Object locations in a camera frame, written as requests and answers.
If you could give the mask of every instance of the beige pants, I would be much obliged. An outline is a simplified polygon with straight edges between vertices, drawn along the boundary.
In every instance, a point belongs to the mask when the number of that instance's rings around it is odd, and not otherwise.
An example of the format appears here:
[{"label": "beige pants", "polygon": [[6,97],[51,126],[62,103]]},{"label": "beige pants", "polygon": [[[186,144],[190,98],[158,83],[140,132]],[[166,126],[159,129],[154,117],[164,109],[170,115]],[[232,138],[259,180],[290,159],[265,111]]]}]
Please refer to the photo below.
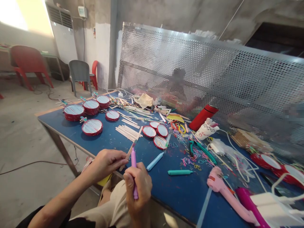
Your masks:
[{"label": "beige pants", "polygon": [[96,228],[105,228],[115,225],[117,228],[130,227],[131,217],[126,203],[125,181],[120,181],[114,188],[110,201],[105,204],[81,213],[72,218],[86,218],[89,221],[95,221]]}]

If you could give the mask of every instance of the concrete floor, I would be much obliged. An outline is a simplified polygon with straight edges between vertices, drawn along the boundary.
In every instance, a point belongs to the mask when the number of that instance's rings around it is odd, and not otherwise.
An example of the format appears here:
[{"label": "concrete floor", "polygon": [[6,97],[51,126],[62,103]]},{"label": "concrete floor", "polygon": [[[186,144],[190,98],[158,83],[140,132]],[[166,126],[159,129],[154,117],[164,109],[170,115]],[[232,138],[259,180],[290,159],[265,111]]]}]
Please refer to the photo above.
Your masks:
[{"label": "concrete floor", "polygon": [[[44,160],[65,163],[53,141],[38,122],[35,113],[46,111],[57,105],[48,99],[48,87],[39,85],[37,78],[29,78],[36,86],[34,94],[18,85],[15,76],[0,77],[0,173],[10,171],[22,165]],[[78,101],[71,91],[69,82],[52,80],[54,89],[52,98],[64,98]],[[76,84],[77,96],[90,97],[88,91]],[[63,139],[72,159],[75,157],[73,145]],[[79,163],[76,168],[81,171],[87,155],[77,149]],[[35,163],[22,169],[0,175],[0,224],[1,227],[16,227],[27,215],[41,205],[45,205],[74,179],[68,166]],[[99,196],[88,189],[72,209],[72,217],[96,207]],[[151,210],[157,217],[155,227],[189,227],[179,218],[152,202]]]}]

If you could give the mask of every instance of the blue table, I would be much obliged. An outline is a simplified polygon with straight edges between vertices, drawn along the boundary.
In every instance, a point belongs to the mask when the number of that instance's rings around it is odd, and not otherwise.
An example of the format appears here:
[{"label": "blue table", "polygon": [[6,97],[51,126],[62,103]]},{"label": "blue table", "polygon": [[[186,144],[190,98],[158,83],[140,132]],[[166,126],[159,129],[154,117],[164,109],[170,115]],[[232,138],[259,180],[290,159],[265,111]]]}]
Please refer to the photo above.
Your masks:
[{"label": "blue table", "polygon": [[[127,112],[120,108],[116,108],[115,110],[129,116]],[[107,121],[104,113],[99,113],[96,116],[89,117],[89,119],[91,118],[99,119],[103,123],[103,132],[98,136],[85,135],[81,130],[82,123],[67,121],[64,118],[62,109],[47,112],[46,114],[38,116],[39,121],[45,126],[47,132],[54,140],[75,176],[78,175],[78,172],[75,169],[60,136],[92,157],[95,157],[102,149],[117,149],[127,153],[132,145],[132,142],[129,139],[122,136],[115,130],[115,127],[124,124],[124,122],[121,121],[121,117],[117,122]],[[149,122],[143,123],[140,120],[133,121],[137,122],[139,126],[149,124]],[[227,136],[214,134],[214,138],[219,138],[226,145],[230,145]],[[152,197],[189,224],[195,225],[198,221],[205,196],[208,191],[206,181],[212,168],[204,163],[199,164],[201,171],[193,169],[195,172],[190,175],[169,176],[167,173],[168,170],[191,169],[189,165],[184,167],[181,161],[182,158],[187,156],[184,154],[184,145],[179,143],[174,136],[171,136],[170,143],[176,143],[178,147],[169,147],[167,153],[149,172],[153,182]],[[241,153],[248,156],[248,154],[244,150],[240,149],[233,141],[232,143]],[[154,145],[153,140],[146,136],[141,137],[138,140],[135,149],[137,162],[143,162],[146,167],[158,154],[162,152]],[[225,160],[225,162],[227,162],[231,168],[234,168],[228,160]],[[244,187],[243,183],[239,179],[239,173],[235,168],[234,173],[236,176],[221,166],[220,162],[218,162],[218,165],[222,169],[224,175],[228,176],[227,180],[233,189],[236,187]],[[272,175],[268,170],[262,169],[262,171]],[[267,183],[262,178],[261,180],[267,190],[270,190]],[[251,178],[248,185],[253,193],[264,192],[261,184],[256,178]],[[249,227],[249,224],[238,216],[220,193],[212,192],[205,219],[203,221],[203,226],[229,228]]]}]

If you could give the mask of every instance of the red bottle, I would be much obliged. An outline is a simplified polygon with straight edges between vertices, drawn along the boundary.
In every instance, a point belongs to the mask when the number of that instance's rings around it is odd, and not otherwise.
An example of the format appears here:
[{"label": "red bottle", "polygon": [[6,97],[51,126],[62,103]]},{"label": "red bottle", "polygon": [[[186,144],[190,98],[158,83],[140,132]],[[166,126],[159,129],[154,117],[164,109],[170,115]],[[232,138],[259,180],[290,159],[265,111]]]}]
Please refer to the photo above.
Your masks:
[{"label": "red bottle", "polygon": [[218,109],[211,105],[206,105],[202,111],[194,118],[194,120],[189,124],[189,127],[197,131],[201,125],[206,121],[207,118],[211,118],[215,113],[217,113]]}]

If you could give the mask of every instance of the white cup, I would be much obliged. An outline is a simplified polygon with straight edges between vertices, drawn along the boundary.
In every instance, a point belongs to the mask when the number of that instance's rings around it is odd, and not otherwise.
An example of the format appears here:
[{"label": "white cup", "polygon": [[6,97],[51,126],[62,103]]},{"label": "white cup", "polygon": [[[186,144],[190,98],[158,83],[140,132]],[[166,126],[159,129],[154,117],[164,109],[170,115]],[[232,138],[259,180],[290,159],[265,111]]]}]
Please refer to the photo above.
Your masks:
[{"label": "white cup", "polygon": [[218,126],[216,126],[215,128],[213,128],[213,127],[210,127],[206,122],[204,122],[201,125],[201,127],[198,129],[198,131],[195,133],[195,136],[199,140],[204,140],[207,137],[209,137],[210,135],[212,135],[213,133],[215,133],[218,129],[219,129]]}]

